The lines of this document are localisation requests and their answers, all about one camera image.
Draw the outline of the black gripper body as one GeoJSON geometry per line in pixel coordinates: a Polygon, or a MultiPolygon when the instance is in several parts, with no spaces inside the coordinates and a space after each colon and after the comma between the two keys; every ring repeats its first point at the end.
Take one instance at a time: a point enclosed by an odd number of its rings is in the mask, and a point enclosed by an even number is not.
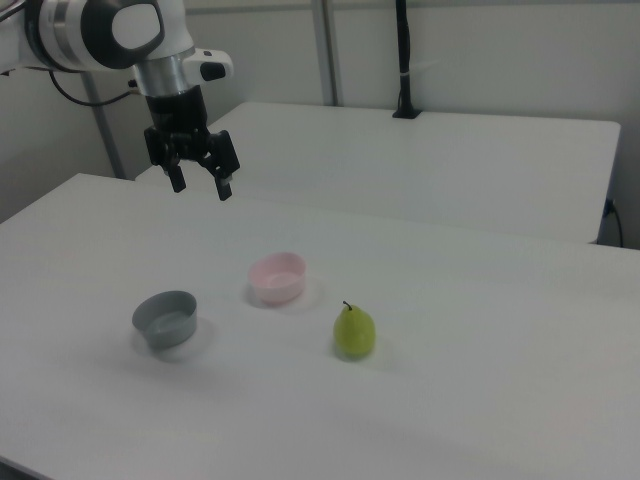
{"type": "Polygon", "coordinates": [[[146,96],[153,125],[145,130],[146,141],[177,134],[191,144],[206,144],[209,137],[207,111],[200,86],[164,97],[146,96]]]}

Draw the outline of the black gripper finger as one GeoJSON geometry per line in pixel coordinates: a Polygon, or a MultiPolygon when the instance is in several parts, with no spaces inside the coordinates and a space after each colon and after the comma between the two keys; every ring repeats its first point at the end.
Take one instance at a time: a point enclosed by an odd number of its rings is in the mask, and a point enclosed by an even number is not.
{"type": "Polygon", "coordinates": [[[204,135],[197,162],[214,177],[219,199],[228,200],[232,196],[230,182],[233,174],[240,169],[229,132],[222,130],[204,135]]]}
{"type": "Polygon", "coordinates": [[[186,188],[186,182],[171,135],[149,127],[144,131],[144,138],[151,164],[163,169],[175,193],[182,192],[186,188]]]}

